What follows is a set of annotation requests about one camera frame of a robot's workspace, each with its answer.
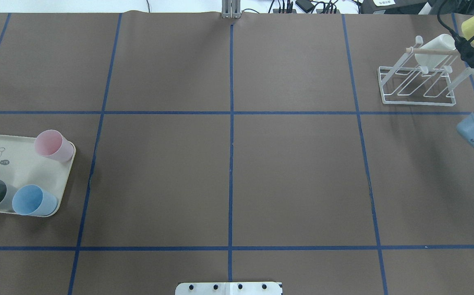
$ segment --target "blue cup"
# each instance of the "blue cup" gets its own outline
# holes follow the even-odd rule
[[[57,198],[41,187],[30,184],[21,187],[13,196],[13,210],[20,215],[46,216],[57,209]]]

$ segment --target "label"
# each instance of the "label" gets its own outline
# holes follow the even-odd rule
[[[375,6],[389,6],[394,5],[395,0],[373,0]]]

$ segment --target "pink cup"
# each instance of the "pink cup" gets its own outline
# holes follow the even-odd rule
[[[59,162],[67,162],[73,157],[74,147],[57,130],[46,130],[33,143],[37,154]]]

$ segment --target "white plate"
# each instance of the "white plate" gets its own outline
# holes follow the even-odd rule
[[[48,217],[61,206],[76,149],[70,142],[74,147],[72,159],[61,163],[39,156],[33,148],[34,141],[35,138],[0,135],[0,180],[17,189],[35,184],[52,193],[59,202],[53,213],[44,216]],[[0,210],[0,213],[17,214],[12,210]]]

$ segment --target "table surface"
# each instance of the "table surface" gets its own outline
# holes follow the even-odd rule
[[[54,216],[0,214],[0,294],[474,294],[455,129],[474,79],[454,107],[383,105],[377,85],[441,33],[417,15],[0,14],[0,134],[77,147]]]

